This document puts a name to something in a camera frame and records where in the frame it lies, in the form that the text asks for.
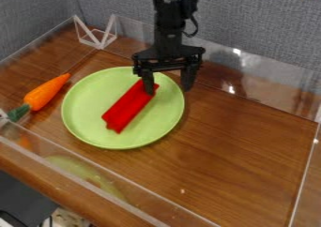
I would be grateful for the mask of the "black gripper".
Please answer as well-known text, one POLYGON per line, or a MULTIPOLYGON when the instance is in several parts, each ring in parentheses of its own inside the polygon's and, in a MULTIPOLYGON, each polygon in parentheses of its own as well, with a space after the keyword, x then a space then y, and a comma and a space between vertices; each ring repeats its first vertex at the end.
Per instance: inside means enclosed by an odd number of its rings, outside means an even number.
POLYGON ((161 71, 181 69, 182 88, 185 91, 192 90, 205 52, 204 47, 182 45, 173 53, 161 54, 152 46, 132 56, 133 73, 142 74, 145 90, 150 96, 154 94, 153 73, 161 71))

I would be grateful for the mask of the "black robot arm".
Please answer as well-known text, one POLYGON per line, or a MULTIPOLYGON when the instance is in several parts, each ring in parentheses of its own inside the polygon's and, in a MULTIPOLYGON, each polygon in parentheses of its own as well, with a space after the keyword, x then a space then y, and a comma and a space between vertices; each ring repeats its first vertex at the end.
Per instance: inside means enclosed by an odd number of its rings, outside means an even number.
POLYGON ((198 30, 190 34, 185 31, 186 20, 198 27, 193 16, 197 3, 198 0, 153 0, 154 43, 132 57, 133 73, 142 78, 149 95, 154 94, 153 73, 170 70, 181 71, 184 90, 192 90, 206 50, 204 47, 185 45, 182 36, 193 38, 198 33, 198 30))

